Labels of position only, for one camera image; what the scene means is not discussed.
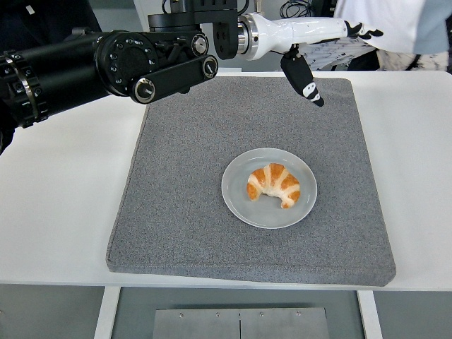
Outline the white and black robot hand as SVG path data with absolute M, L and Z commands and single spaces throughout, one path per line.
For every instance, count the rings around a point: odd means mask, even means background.
M 321 107 L 324 100 L 299 47 L 343 37 L 369 40 L 382 35 L 372 26 L 338 18 L 268 20 L 258 13 L 246 13 L 238 19 L 237 54 L 247 61 L 260 59 L 269 52 L 280 54 L 281 69 L 295 92 Z

